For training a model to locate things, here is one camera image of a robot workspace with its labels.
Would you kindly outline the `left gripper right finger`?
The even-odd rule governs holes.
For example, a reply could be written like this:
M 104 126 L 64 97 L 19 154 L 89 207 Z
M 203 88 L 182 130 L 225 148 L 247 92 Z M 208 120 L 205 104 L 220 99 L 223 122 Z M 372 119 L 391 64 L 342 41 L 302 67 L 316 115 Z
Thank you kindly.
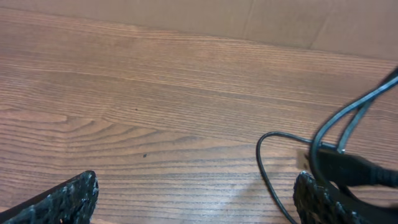
M 352 210 L 341 202 L 333 200 L 327 189 L 318 185 L 308 173 L 301 172 L 294 185 L 294 205 L 302 223 L 327 224 L 372 224 L 397 223 L 397 212 Z

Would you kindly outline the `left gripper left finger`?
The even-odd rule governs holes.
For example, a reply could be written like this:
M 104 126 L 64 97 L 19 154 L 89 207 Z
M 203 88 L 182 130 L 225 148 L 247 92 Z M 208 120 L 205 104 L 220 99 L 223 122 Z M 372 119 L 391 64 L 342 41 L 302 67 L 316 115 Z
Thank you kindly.
M 87 170 L 1 212 L 1 223 L 90 224 L 98 195 L 96 174 Z

